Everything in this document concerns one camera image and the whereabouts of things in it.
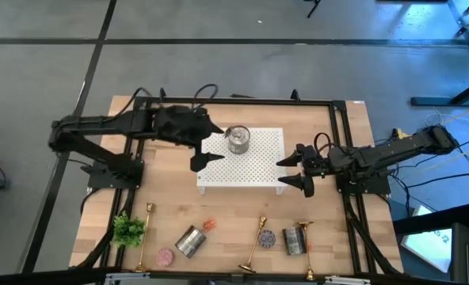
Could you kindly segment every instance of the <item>wooden tabletop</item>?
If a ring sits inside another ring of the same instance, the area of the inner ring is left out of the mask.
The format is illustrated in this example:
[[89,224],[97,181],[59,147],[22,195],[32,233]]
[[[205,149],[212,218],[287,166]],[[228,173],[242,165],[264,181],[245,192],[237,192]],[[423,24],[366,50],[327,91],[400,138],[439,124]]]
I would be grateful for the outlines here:
[[[128,97],[115,96],[109,114],[117,113]],[[362,101],[347,101],[349,123],[355,146],[373,144],[367,109]],[[246,127],[282,127],[286,156],[296,143],[312,144],[318,132],[331,136],[327,107],[275,105],[206,105],[212,121],[219,127],[241,124]],[[339,114],[339,130],[343,130]],[[124,148],[125,137],[104,136],[101,145],[115,153]],[[189,170],[192,151],[184,146],[158,141],[146,141],[143,152],[145,169],[143,183],[137,190],[132,216],[146,219],[147,203],[154,203],[145,244],[143,266],[154,270],[182,272],[240,272],[257,232],[260,215],[268,220],[265,229],[276,235],[271,249],[256,247],[252,267],[258,273],[304,274],[305,255],[288,256],[282,229],[296,226],[296,222],[312,221],[308,230],[311,244],[311,264],[315,274],[351,274],[352,261],[346,232],[345,215],[333,176],[314,178],[315,195],[305,198],[296,188],[288,188],[277,196],[274,188],[219,188],[200,195],[196,174]],[[288,168],[288,175],[297,174]],[[102,189],[86,202],[71,255],[71,265],[80,263],[98,243],[106,231],[114,191]],[[383,255],[399,271],[402,263],[388,205],[378,196],[364,195],[370,234]],[[175,247],[180,236],[194,225],[198,228],[209,217],[217,227],[206,233],[206,242],[191,258]],[[160,268],[155,254],[161,248],[173,250],[175,259],[168,268]],[[367,271],[364,247],[358,237],[362,268]],[[133,270],[139,262],[141,248],[126,249],[123,268]],[[115,260],[112,249],[109,264]]]

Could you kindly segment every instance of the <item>gold candlestick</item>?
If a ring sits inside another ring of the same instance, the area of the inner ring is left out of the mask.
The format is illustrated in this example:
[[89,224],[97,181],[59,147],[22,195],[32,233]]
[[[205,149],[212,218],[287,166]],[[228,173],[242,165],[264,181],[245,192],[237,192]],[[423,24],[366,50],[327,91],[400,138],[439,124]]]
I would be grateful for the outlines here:
[[250,262],[252,260],[252,255],[254,254],[254,250],[256,249],[256,244],[257,244],[257,239],[259,238],[259,233],[261,232],[261,229],[265,225],[266,218],[265,217],[259,217],[259,230],[257,230],[256,234],[256,240],[254,241],[254,245],[252,245],[252,251],[250,252],[249,260],[245,264],[240,264],[239,267],[241,269],[245,269],[248,272],[256,273],[251,267],[250,267]]
[[145,240],[147,239],[148,222],[150,221],[150,213],[152,211],[153,203],[147,203],[147,223],[145,224],[145,232],[143,233],[143,244],[141,245],[141,255],[139,256],[139,264],[136,266],[135,272],[144,272],[143,268],[143,254],[145,252]]
[[314,280],[314,271],[312,270],[311,266],[311,255],[309,253],[309,248],[308,248],[308,241],[307,241],[307,228],[310,224],[313,222],[298,222],[299,226],[303,228],[303,231],[305,232],[305,247],[307,249],[307,261],[308,261],[308,269],[307,269],[307,280]]

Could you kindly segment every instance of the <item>green artificial plant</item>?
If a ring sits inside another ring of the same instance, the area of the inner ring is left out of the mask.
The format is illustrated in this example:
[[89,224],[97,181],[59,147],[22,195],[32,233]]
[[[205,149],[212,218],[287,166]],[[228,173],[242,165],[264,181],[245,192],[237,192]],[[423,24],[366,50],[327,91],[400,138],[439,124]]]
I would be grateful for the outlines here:
[[122,215],[115,217],[113,222],[115,226],[115,233],[111,243],[121,247],[122,245],[130,247],[137,247],[141,244],[140,237],[145,232],[145,223],[138,217],[133,220],[129,220],[125,211]]

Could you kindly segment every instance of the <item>white perforated platform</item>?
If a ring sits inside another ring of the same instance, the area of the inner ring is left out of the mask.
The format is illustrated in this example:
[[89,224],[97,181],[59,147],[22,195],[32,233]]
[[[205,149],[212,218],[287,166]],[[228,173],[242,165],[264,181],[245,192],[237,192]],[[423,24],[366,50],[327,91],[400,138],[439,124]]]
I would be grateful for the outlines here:
[[276,162],[285,158],[284,133],[279,127],[249,127],[250,146],[244,154],[233,154],[224,135],[212,134],[203,140],[203,153],[222,154],[197,173],[197,187],[268,187],[281,194],[286,184],[277,180],[287,176],[285,167]]

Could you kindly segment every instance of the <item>black chair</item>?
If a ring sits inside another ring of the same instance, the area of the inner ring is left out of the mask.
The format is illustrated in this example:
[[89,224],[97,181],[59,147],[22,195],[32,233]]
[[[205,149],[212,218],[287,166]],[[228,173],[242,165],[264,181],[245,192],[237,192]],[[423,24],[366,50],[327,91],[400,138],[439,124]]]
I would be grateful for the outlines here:
[[315,11],[315,8],[317,8],[317,5],[319,5],[319,3],[321,2],[321,0],[304,0],[304,1],[314,3],[314,7],[312,7],[312,10],[310,11],[310,13],[307,16],[307,18],[310,18],[312,16],[313,12]]

